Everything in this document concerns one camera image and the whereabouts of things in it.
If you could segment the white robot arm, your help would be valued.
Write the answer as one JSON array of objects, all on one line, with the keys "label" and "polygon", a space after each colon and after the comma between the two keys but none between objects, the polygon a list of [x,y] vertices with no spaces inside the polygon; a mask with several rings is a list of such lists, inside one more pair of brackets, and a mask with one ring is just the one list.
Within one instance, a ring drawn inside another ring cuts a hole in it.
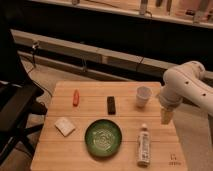
[{"label": "white robot arm", "polygon": [[186,98],[213,117],[213,87],[202,81],[205,67],[198,61],[189,61],[167,69],[164,86],[158,99],[161,105],[161,123],[169,124],[173,111]]}]

